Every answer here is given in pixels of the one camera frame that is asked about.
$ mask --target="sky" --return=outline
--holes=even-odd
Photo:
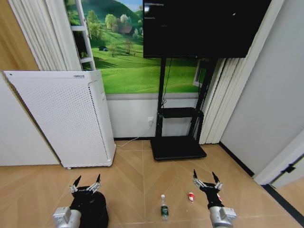
[[[133,12],[139,10],[139,6],[142,5],[143,1],[142,0],[117,0],[124,4],[126,7],[128,7],[130,10]]]

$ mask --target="black tv screen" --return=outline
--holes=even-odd
[[[271,0],[144,0],[143,57],[245,57]]]

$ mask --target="perforated panel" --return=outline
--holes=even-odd
[[[11,80],[65,167],[109,163],[103,126],[85,79]]]

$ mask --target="green hill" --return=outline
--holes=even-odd
[[[113,14],[117,18],[125,14],[131,18],[132,23],[136,24],[140,17],[128,7],[115,0],[81,0],[84,14],[89,10],[94,10],[101,21],[105,20],[107,14]]]
[[[142,11],[142,10],[136,11],[135,14],[136,14],[140,19],[143,19],[143,11]]]

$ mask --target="red and white object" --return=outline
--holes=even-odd
[[[218,199],[219,199],[221,202],[223,202],[223,201],[222,201],[222,198],[221,198],[219,195],[218,195]]]
[[[193,201],[194,201],[194,194],[193,194],[193,192],[189,192],[188,198],[189,198],[190,202],[193,203]]]

